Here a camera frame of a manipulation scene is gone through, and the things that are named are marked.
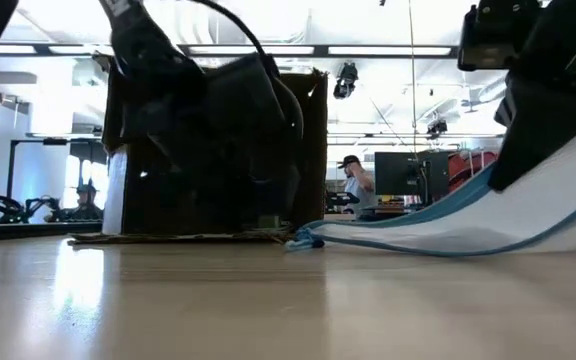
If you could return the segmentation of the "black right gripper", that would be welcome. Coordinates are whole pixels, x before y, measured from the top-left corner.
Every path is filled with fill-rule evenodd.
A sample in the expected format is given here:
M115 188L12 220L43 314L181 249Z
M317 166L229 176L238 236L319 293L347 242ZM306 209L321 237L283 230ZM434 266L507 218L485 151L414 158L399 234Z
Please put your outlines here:
M507 131L488 185L503 191L576 137L576 0L552 0L506 78Z

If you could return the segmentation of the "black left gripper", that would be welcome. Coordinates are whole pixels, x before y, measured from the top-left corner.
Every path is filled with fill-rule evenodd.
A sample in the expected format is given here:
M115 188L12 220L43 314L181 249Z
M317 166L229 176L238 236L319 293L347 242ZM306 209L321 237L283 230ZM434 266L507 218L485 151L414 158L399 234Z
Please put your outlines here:
M210 220L290 214L301 109L272 58L252 53L131 90L123 134L165 156L183 206Z

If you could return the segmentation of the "white mesh pouch blue trim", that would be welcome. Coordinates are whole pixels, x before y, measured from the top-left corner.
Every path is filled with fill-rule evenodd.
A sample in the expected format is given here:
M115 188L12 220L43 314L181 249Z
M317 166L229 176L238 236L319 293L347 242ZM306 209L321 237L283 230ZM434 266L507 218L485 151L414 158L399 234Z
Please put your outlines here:
M433 205L398 218L315 221L289 250L345 244L437 257L576 248L576 137L508 188L488 181L494 164Z

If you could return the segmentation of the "brown cardboard box blue print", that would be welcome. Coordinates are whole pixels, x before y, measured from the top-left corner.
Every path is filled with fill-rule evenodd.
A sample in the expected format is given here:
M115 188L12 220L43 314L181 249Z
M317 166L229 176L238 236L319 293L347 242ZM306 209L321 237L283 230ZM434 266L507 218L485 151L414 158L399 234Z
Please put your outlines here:
M327 76L314 70L307 74L279 74L295 95L303 115L303 135L294 153L300 182L289 215L282 227L263 229L257 219L241 223L210 220L190 208L151 195L142 180L147 165L161 165L164 156L147 139L123 134L121 82L111 73L112 57L106 58L109 75L103 146L109 156L109 192L102 229L95 234L76 234L74 246L155 243L205 239L272 239L286 242L303 225L323 216L327 156Z

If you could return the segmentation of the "red storage bins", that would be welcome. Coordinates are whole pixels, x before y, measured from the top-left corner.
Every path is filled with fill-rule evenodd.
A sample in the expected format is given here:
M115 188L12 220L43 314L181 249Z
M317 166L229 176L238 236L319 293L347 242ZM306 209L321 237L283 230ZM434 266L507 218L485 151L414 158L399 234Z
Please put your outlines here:
M457 188L497 159L492 151L463 151L448 156L449 191Z

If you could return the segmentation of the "black monitor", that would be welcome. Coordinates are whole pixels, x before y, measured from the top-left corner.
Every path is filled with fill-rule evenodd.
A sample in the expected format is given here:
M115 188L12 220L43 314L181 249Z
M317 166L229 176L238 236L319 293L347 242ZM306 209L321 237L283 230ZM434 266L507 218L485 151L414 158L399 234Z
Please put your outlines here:
M375 191L377 195L421 195L423 177L419 166L430 163L426 176L430 178L429 193L433 198L449 192L448 152L376 152Z

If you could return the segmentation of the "person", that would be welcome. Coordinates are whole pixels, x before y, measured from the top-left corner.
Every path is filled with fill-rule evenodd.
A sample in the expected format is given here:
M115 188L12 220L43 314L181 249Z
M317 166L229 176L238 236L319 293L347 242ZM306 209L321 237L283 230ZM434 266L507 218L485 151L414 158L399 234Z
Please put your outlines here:
M77 188L77 207L74 210L74 217L79 220L101 221L103 210L96 203L97 190L91 184L84 184Z
M355 217L359 218L365 208L377 204L372 176L363 168L359 158L355 155L345 156L338 168L343 169L346 175L345 192L359 199L358 203L349 205Z

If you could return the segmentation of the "black desk stand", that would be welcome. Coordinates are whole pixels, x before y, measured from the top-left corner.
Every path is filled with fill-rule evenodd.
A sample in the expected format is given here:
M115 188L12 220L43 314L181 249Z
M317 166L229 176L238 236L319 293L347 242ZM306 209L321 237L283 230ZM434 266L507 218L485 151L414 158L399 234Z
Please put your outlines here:
M66 216L51 221L44 206L30 224L101 222L74 217L77 188L91 184L97 190L96 205L103 210L107 185L107 156L94 138L34 137L13 139L9 146L5 194L24 204L27 199L50 196L59 200Z

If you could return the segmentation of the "black aluminium table frame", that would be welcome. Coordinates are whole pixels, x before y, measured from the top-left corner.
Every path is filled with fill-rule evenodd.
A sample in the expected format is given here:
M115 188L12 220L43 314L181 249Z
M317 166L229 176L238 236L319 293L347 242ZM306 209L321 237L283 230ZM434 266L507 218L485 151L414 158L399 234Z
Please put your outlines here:
M98 233L100 222L0 224L0 240L58 236L76 233Z

